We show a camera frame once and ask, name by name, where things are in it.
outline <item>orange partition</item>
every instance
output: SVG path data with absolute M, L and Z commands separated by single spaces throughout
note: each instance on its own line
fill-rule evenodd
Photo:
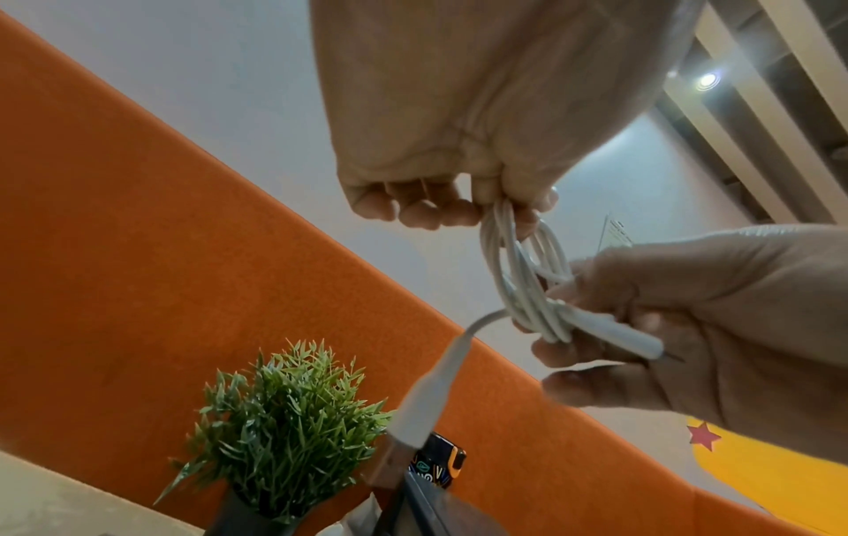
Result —
M 201 388 L 326 339 L 397 404 L 458 327 L 0 14 L 0 447 L 143 505 Z M 439 430 L 512 534 L 791 534 L 693 489 L 477 344 Z M 162 511 L 204 526 L 222 488 Z M 300 533 L 361 498 L 349 490 Z

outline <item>charging cable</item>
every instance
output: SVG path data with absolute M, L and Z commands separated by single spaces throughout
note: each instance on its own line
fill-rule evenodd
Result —
M 448 403 L 451 385 L 471 350 L 474 336 L 503 318 L 512 317 L 549 343 L 570 343 L 572 331 L 579 329 L 644 359 L 663 356 L 660 339 L 617 322 L 610 314 L 591 313 L 545 296 L 540 278 L 552 287 L 570 282 L 573 274 L 562 246 L 545 222 L 539 222 L 527 242 L 532 254 L 518 240 L 511 202 L 500 200 L 487 210 L 481 224 L 480 244 L 505 309 L 472 324 L 450 343 L 433 368 L 415 382 L 389 423 L 387 432 L 394 439 L 414 449 L 424 446 Z M 503 257 L 508 271 L 504 269 Z

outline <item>yellow surface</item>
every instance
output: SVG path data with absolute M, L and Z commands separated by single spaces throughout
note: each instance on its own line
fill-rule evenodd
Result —
M 689 418 L 689 426 L 703 421 Z M 819 534 L 848 536 L 848 467 L 802 456 L 722 430 L 710 452 L 693 445 L 707 472 L 766 511 Z

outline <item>potted plant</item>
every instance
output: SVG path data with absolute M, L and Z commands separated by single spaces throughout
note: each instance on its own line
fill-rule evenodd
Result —
M 315 505 L 354 482 L 390 415 L 356 398 L 364 375 L 323 343 L 298 342 L 265 359 L 252 378 L 218 371 L 189 435 L 192 458 L 156 502 L 186 479 L 219 479 L 230 492 L 207 536 L 293 534 Z

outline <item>star decal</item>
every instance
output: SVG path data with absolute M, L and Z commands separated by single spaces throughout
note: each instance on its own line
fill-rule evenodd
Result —
M 689 439 L 690 445 L 700 445 L 710 452 L 713 451 L 713 443 L 722 439 L 722 436 L 719 434 L 715 434 L 709 430 L 706 422 L 700 423 L 698 427 L 689 427 L 689 434 L 692 437 Z

